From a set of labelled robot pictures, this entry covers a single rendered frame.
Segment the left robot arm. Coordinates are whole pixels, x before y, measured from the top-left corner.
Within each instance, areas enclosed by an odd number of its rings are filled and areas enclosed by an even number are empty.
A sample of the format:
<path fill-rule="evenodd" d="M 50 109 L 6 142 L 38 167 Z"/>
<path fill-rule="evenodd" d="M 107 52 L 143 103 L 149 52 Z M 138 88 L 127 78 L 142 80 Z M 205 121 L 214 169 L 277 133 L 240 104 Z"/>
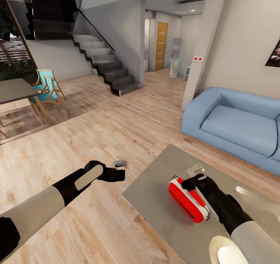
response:
<path fill-rule="evenodd" d="M 124 181 L 125 170 L 118 170 L 123 166 L 128 166 L 124 159 L 113 161 L 110 168 L 99 161 L 89 161 L 84 169 L 80 168 L 0 214 L 0 264 L 88 188 L 92 181 Z"/>

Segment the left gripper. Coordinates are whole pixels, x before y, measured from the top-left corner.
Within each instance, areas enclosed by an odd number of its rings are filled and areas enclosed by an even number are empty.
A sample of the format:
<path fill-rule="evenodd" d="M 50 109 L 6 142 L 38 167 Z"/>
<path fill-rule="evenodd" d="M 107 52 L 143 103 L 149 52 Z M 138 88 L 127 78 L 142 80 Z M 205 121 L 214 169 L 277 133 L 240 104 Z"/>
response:
<path fill-rule="evenodd" d="M 114 168 L 110 168 L 111 170 L 111 175 L 106 182 L 119 182 L 119 181 L 124 181 L 125 180 L 125 170 L 116 170 Z"/>

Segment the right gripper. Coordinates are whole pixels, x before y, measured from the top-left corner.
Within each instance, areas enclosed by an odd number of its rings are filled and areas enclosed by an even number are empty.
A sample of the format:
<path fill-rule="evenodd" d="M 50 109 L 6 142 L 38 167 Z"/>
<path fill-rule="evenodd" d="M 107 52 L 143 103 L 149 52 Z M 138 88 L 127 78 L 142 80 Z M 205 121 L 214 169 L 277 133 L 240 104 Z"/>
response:
<path fill-rule="evenodd" d="M 204 176 L 203 174 L 197 174 L 195 177 L 192 177 L 192 178 L 189 178 L 189 179 L 186 179 L 184 180 L 181 185 L 182 185 L 182 188 L 183 189 L 187 189 L 188 192 L 192 191 L 192 190 L 195 190 L 195 187 L 194 187 L 194 180 L 198 177 L 201 177 L 201 176 Z"/>

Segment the radio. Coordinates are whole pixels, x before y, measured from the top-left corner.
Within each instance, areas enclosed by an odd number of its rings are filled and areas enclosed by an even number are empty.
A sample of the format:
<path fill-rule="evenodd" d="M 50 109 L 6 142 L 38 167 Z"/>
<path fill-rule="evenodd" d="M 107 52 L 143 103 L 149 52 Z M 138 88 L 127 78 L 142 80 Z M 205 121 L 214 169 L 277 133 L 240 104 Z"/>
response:
<path fill-rule="evenodd" d="M 193 222 L 201 223 L 204 219 L 209 220 L 211 211 L 196 190 L 188 192 L 182 188 L 183 181 L 177 176 L 172 177 L 168 188 L 169 194 Z"/>

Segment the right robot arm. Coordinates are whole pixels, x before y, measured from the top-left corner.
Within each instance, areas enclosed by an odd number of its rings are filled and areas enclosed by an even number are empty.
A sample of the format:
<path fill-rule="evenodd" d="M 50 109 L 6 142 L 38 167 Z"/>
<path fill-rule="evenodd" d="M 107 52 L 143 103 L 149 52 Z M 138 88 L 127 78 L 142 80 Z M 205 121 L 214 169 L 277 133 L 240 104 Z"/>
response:
<path fill-rule="evenodd" d="M 280 245 L 253 219 L 242 211 L 237 200 L 225 195 L 208 176 L 195 174 L 197 164 L 187 169 L 189 179 L 181 185 L 188 192 L 196 190 L 216 219 L 224 225 L 249 264 L 280 264 Z"/>

